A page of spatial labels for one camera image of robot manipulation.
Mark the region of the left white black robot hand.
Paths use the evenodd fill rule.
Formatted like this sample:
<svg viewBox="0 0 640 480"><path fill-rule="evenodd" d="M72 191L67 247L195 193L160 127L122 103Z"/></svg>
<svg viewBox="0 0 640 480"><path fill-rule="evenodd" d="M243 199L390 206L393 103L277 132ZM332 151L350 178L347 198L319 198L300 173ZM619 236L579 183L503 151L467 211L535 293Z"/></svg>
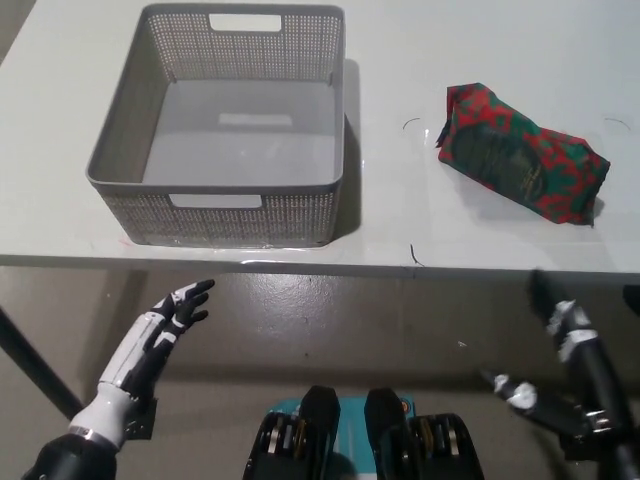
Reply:
<svg viewBox="0 0 640 480"><path fill-rule="evenodd" d="M71 420L68 432L120 450L127 427L154 399L154 389L178 339L208 312L201 306L212 279L181 287L139 315L101 374L93 400Z"/></svg>

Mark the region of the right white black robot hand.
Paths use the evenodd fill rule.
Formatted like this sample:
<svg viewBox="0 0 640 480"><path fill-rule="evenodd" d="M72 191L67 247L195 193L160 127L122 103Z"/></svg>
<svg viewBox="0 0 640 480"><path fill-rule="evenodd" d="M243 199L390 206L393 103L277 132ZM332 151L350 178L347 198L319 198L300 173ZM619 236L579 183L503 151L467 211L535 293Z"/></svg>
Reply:
<svg viewBox="0 0 640 480"><path fill-rule="evenodd" d="M482 378L517 415L556 434L569 460L598 461L618 446L634 445L638 434L628 397L585 310L543 270L530 273L527 295L575 400L544 393L506 373L483 370Z"/></svg>

